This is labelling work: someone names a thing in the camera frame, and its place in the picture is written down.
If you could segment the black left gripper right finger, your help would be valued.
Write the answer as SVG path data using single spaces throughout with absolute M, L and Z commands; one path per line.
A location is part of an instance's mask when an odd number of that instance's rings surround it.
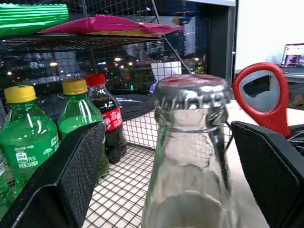
M 280 133 L 230 125 L 245 178 L 271 228 L 304 226 L 304 157 Z

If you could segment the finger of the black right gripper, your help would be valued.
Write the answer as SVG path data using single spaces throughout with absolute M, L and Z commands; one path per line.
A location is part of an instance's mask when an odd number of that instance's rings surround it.
M 300 153 L 304 153 L 304 125 L 290 126 L 291 135 L 287 138 L 290 144 Z

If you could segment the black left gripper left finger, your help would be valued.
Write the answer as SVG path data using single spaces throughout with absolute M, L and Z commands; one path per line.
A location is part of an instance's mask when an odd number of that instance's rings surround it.
M 99 178 L 103 122 L 65 136 L 0 221 L 2 228 L 80 228 Z

